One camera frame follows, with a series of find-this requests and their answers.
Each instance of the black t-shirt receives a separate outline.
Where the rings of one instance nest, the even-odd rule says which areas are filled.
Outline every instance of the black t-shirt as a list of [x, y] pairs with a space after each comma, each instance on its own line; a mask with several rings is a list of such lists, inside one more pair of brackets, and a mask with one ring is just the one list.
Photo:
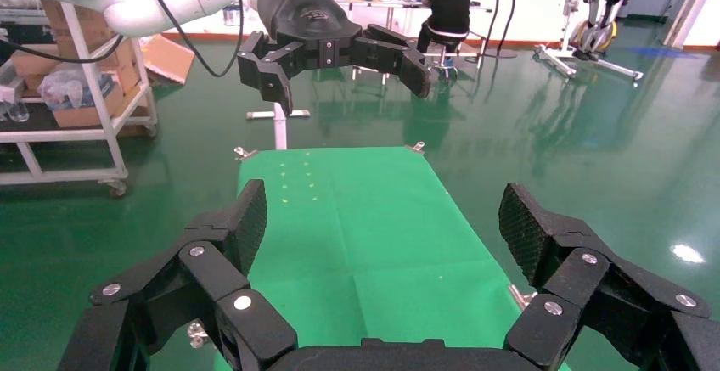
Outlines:
[[466, 33], [470, 30], [470, 0], [429, 0], [432, 16], [431, 29], [449, 33]]

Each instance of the textured finger pad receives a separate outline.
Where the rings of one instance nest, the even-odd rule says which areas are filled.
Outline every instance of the textured finger pad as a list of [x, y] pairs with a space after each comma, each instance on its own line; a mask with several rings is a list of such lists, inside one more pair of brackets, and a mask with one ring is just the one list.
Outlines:
[[243, 188], [236, 205], [239, 214], [234, 228], [239, 253], [240, 272], [248, 276], [260, 243], [265, 236], [267, 225], [267, 201], [265, 183], [262, 180], [250, 180]]
[[525, 187], [508, 184], [500, 203], [500, 234], [530, 285], [534, 284], [538, 265], [550, 241], [534, 215], [538, 210], [542, 209]]

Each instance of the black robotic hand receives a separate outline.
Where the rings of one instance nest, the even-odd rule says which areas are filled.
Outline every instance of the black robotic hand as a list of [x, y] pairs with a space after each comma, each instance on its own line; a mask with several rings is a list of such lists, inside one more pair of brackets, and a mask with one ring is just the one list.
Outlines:
[[303, 70], [359, 65], [397, 75], [415, 95], [430, 90], [425, 56], [409, 39], [386, 28], [363, 30], [333, 0], [258, 0], [270, 36], [255, 31], [238, 57], [240, 80], [260, 90], [262, 100], [292, 112], [290, 79]]

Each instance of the plastic bag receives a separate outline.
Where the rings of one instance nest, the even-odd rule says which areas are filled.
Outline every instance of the plastic bag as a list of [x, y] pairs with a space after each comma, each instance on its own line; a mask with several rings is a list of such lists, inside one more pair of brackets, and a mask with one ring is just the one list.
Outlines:
[[80, 108], [87, 79], [79, 64], [60, 64], [42, 79], [37, 91], [51, 110]]

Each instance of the black cable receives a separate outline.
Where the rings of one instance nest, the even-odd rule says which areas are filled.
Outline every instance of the black cable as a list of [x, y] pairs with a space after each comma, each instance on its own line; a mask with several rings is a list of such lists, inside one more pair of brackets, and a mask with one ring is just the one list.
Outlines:
[[492, 35], [492, 27], [495, 25], [495, 19], [498, 17], [498, 8], [500, 7], [500, 0], [495, 0], [495, 12], [492, 14], [492, 20], [490, 21], [490, 29], [487, 31], [487, 41], [485, 47], [482, 49], [482, 56], [485, 57], [487, 46], [490, 45], [490, 36]]
[[235, 52], [233, 53], [233, 57], [230, 59], [228, 66], [225, 67], [225, 70], [219, 74], [216, 73], [214, 70], [212, 70], [212, 68], [210, 68], [210, 66], [205, 62], [205, 59], [203, 59], [202, 55], [200, 55], [200, 52], [198, 52], [197, 48], [195, 48], [195, 45], [190, 41], [190, 39], [188, 38], [188, 35], [185, 34], [185, 31], [183, 31], [183, 28], [180, 27], [180, 24], [177, 23], [177, 20], [175, 20], [175, 16], [173, 16], [172, 13], [170, 13], [170, 9], [165, 4], [165, 1], [157, 0], [157, 2], [162, 7], [163, 11], [165, 11], [165, 14], [167, 15], [168, 19], [170, 19], [170, 21], [172, 22], [172, 25], [175, 27], [177, 32], [180, 33], [180, 37], [182, 37], [183, 40], [185, 41], [185, 44], [187, 44], [188, 47], [191, 50], [193, 50], [193, 53], [195, 53], [195, 56], [198, 58], [198, 60], [203, 65], [203, 67], [207, 70], [207, 72], [209, 72], [210, 75], [212, 75], [216, 78], [221, 78], [221, 77], [225, 76], [228, 73], [228, 71], [230, 71], [230, 68], [233, 66], [233, 64], [235, 63], [235, 61], [238, 57], [238, 53], [240, 52], [240, 46], [242, 46], [242, 44], [243, 44], [243, 27], [245, 25], [245, 13], [244, 13], [242, 0], [240, 1], [240, 33], [238, 35], [238, 45], [235, 47]]
[[500, 39], [500, 44], [498, 45], [498, 57], [500, 57], [500, 50], [503, 49], [503, 44], [505, 44], [505, 37], [508, 36], [508, 29], [510, 28], [510, 22], [513, 21], [513, 14], [515, 14], [515, 0], [513, 0], [513, 5], [510, 8], [510, 16], [508, 17], [508, 22], [505, 24], [503, 38]]
[[108, 52], [101, 55], [100, 57], [97, 57], [96, 59], [65, 59], [62, 57], [56, 57], [52, 54], [43, 53], [42, 51], [36, 51], [36, 50], [33, 50], [32, 48], [23, 47], [19, 44], [15, 44], [14, 42], [6, 42], [4, 40], [0, 40], [0, 44], [8, 45], [11, 48], [14, 48], [18, 51], [33, 54], [38, 57], [43, 57], [44, 59], [52, 59], [55, 61], [61, 61], [63, 63], [72, 63], [72, 64], [91, 64], [91, 63], [97, 63], [99, 61], [107, 59], [120, 46], [121, 42], [122, 42], [122, 36], [118, 35], [117, 39], [115, 39], [115, 43], [113, 43], [112, 47], [110, 47]]

